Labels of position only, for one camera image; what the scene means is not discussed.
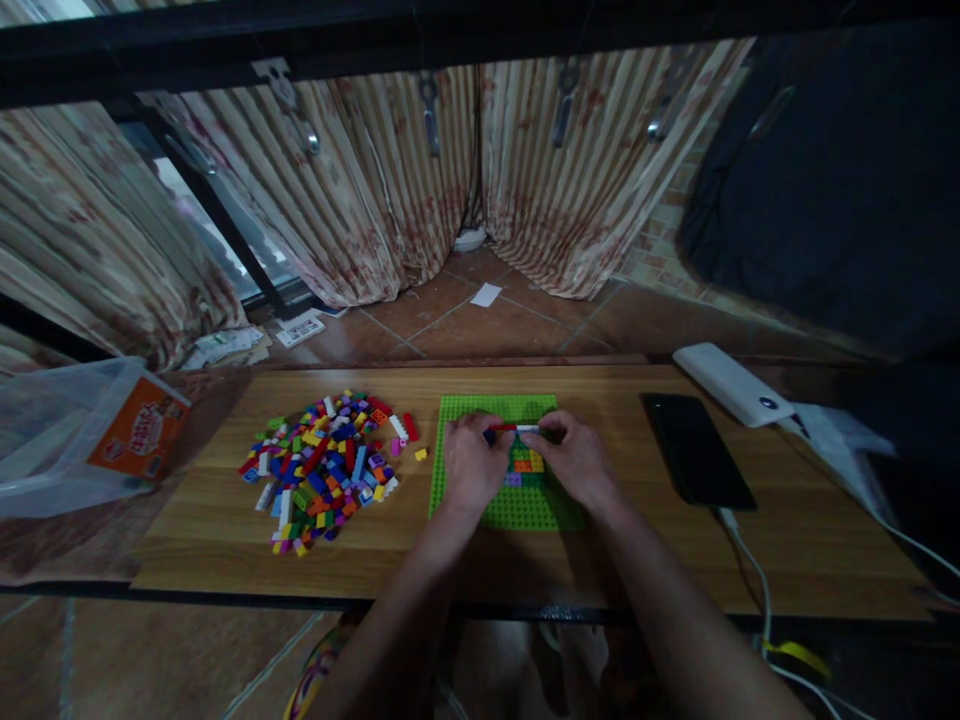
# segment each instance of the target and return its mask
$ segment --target green baseplate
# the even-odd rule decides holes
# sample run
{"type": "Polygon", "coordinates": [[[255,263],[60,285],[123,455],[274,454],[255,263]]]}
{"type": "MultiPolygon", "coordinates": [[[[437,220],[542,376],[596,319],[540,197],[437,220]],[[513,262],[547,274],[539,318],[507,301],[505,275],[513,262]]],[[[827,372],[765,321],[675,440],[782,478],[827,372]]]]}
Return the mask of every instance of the green baseplate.
{"type": "MultiPolygon", "coordinates": [[[[440,399],[440,422],[430,489],[430,515],[436,511],[447,486],[443,465],[444,426],[471,412],[500,415],[504,423],[535,425],[546,413],[557,409],[554,395],[444,395],[440,399]]],[[[583,514],[547,468],[540,487],[507,487],[483,513],[480,524],[502,530],[583,530],[583,514]]]]}

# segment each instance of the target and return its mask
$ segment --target phone screen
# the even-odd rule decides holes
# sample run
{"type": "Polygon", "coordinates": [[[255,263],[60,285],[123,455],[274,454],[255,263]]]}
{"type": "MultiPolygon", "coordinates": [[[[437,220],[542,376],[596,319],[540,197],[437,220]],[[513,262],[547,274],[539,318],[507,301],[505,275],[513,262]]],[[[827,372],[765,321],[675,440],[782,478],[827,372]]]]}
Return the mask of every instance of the phone screen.
{"type": "Polygon", "coordinates": [[[699,398],[640,395],[670,476],[691,505],[756,510],[757,501],[699,398]]]}

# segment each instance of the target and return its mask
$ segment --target wooden table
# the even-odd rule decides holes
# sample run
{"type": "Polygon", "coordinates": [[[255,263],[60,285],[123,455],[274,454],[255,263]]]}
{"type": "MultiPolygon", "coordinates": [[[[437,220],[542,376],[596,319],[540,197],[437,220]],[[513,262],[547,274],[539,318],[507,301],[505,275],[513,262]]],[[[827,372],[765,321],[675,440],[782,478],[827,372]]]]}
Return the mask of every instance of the wooden table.
{"type": "MultiPolygon", "coordinates": [[[[703,394],[670,366],[315,370],[258,377],[151,527],[135,554],[136,589],[373,598],[427,522],[432,449],[445,394],[552,393],[604,438],[626,493],[728,613],[758,612],[734,546],[711,513],[674,491],[638,393],[703,394]],[[401,487],[363,509],[333,543],[304,559],[271,554],[276,520],[253,506],[262,485],[236,468],[267,418],[345,387],[412,412],[421,440],[391,461],[401,487]],[[429,447],[418,463],[413,450],[429,447]]],[[[770,580],[778,615],[928,620],[911,593],[924,579],[890,537],[830,479],[801,441],[747,429],[707,407],[760,510],[741,533],[770,580]]],[[[388,437],[387,429],[375,437],[388,437]]],[[[626,607],[597,535],[481,528],[463,561],[456,599],[507,605],[626,607]]],[[[759,579],[747,577],[759,596],[759,579]]]]}

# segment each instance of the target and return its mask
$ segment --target floor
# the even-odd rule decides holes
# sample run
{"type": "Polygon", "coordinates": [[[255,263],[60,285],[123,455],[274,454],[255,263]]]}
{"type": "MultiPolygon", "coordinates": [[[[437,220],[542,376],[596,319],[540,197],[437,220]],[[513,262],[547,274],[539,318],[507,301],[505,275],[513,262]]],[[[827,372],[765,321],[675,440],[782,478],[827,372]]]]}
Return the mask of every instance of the floor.
{"type": "MultiPolygon", "coordinates": [[[[486,249],[392,303],[350,310],[271,362],[670,353],[850,359],[801,336],[610,282],[589,302],[536,289],[486,249]],[[503,288],[489,308],[469,300],[503,288]]],[[[334,615],[0,595],[0,698],[16,718],[278,717],[334,615]]]]}
{"type": "Polygon", "coordinates": [[[289,350],[275,343],[271,360],[659,355],[704,341],[733,354],[856,360],[822,342],[628,283],[610,281],[591,301],[553,297],[486,248],[451,257],[436,278],[394,302],[323,321],[326,330],[289,350]],[[489,308],[470,303],[485,282],[503,288],[489,308]]]}

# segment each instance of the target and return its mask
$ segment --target hand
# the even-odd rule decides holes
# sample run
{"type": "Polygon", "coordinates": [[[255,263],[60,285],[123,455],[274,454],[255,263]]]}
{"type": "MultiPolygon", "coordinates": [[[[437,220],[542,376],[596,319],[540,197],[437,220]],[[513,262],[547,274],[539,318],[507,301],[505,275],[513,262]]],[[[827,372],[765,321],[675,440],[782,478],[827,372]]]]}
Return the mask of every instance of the hand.
{"type": "Polygon", "coordinates": [[[563,432],[563,440],[554,445],[534,433],[523,433],[520,439],[543,455],[570,497],[591,514],[618,501],[620,484],[596,430],[566,410],[544,415],[540,428],[563,432]]]}
{"type": "Polygon", "coordinates": [[[444,503],[474,511],[479,518],[503,485],[510,462],[513,432],[497,438],[493,447],[487,444],[483,431],[491,425],[502,425],[499,415],[473,413],[456,422],[447,423],[443,443],[443,461],[447,469],[447,492],[444,503]]]}

